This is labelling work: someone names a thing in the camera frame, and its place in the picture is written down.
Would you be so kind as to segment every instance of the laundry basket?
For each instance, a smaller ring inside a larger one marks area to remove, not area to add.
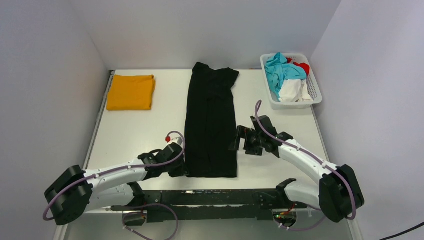
[[[294,62],[301,64],[306,63],[310,66],[308,59],[305,55],[300,53],[283,53],[286,58],[293,59]],[[301,101],[301,102],[280,102],[277,95],[270,90],[267,80],[267,73],[265,72],[265,64],[268,59],[273,58],[275,53],[264,54],[260,57],[260,65],[262,66],[263,80],[265,81],[266,93],[271,103],[271,108],[274,110],[281,109],[306,109],[309,108],[312,104],[319,104],[323,100],[321,95],[320,88],[318,87],[317,80],[315,79],[314,72],[312,68],[309,71],[309,75],[306,79],[307,91],[313,101]]]

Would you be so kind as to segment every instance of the black cloth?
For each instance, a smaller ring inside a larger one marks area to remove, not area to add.
[[[196,63],[188,88],[185,163],[191,178],[236,178],[236,113],[231,87],[239,72]]]

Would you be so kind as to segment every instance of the light blue cloth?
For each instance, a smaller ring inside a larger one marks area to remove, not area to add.
[[[266,78],[269,89],[273,91],[277,98],[280,98],[280,90],[287,79],[306,79],[307,75],[303,68],[291,63],[287,63],[286,57],[281,52],[268,59],[265,64]]]

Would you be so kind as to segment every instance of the tabletop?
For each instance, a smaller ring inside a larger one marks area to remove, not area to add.
[[[250,116],[262,100],[259,116],[267,115],[277,132],[287,132],[303,147],[326,160],[324,146],[312,108],[272,110],[261,70],[240,72],[232,88],[237,125],[252,127]],[[166,146],[170,131],[184,132],[191,70],[116,70],[115,75],[154,75],[156,88],[151,110],[103,111],[88,159],[87,169],[121,164],[142,153]],[[244,140],[237,154],[237,178],[158,178],[142,181],[143,190],[274,189],[288,178],[315,184],[306,174],[283,159],[263,151],[262,156],[246,155]]]

